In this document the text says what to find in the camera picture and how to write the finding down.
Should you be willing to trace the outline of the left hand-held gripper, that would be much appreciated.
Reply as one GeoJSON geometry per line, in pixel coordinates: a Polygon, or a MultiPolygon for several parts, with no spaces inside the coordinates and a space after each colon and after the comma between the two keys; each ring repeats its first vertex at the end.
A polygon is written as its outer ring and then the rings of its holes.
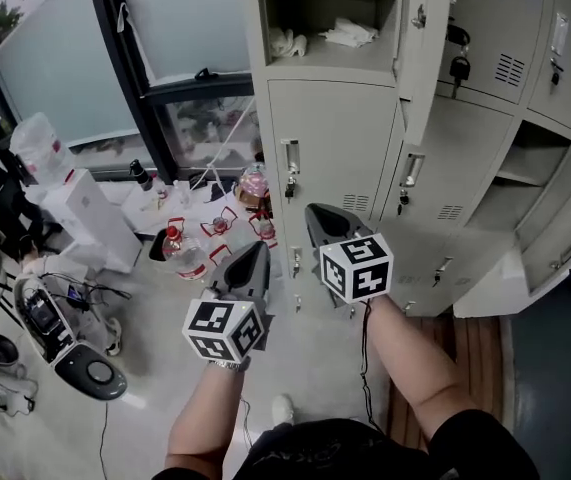
{"type": "Polygon", "coordinates": [[[271,254],[255,241],[225,257],[201,297],[190,302],[182,333],[202,359],[241,363],[266,347],[271,254]]]}

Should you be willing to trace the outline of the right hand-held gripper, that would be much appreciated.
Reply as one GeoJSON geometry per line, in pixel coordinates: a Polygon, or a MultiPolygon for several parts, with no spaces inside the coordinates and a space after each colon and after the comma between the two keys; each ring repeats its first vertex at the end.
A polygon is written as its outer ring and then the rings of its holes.
{"type": "Polygon", "coordinates": [[[324,203],[307,205],[304,216],[315,272],[333,297],[352,304],[389,292],[394,255],[382,234],[359,216],[324,203]]]}

